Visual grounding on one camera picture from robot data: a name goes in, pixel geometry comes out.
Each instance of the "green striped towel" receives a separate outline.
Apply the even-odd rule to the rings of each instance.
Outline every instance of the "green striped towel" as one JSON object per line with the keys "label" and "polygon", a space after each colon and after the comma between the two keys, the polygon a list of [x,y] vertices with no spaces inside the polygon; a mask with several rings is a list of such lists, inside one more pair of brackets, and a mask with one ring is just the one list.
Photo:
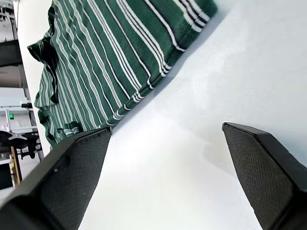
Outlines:
{"label": "green striped towel", "polygon": [[212,0],[54,0],[49,31],[29,46],[44,63],[35,106],[49,142],[71,121],[115,126],[216,11]]}

